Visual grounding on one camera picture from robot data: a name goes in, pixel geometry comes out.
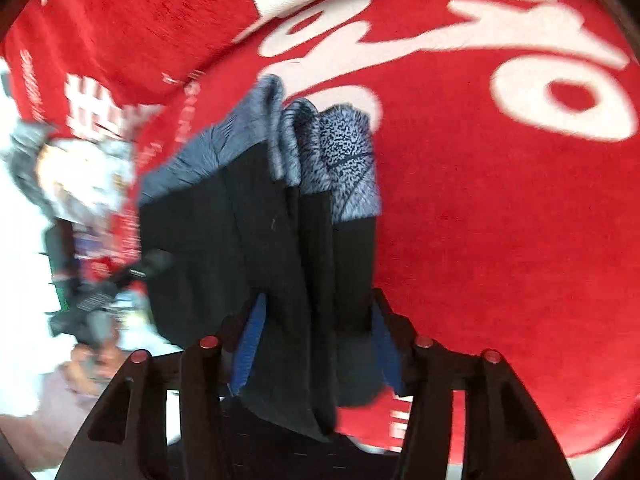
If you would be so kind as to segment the person's left hand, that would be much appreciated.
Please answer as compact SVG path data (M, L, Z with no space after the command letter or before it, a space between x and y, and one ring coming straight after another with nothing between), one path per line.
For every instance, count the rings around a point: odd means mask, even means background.
M99 350L76 344L63 365L67 382L86 396L99 396L113 379L128 354L116 344L104 344Z

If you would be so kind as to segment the person's left forearm sleeve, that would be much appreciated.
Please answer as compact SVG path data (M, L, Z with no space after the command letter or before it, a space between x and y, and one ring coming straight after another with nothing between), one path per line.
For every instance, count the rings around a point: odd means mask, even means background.
M42 381L38 408L30 415L1 415L1 432L28 471L56 468L96 404L98 388L80 367L59 365Z

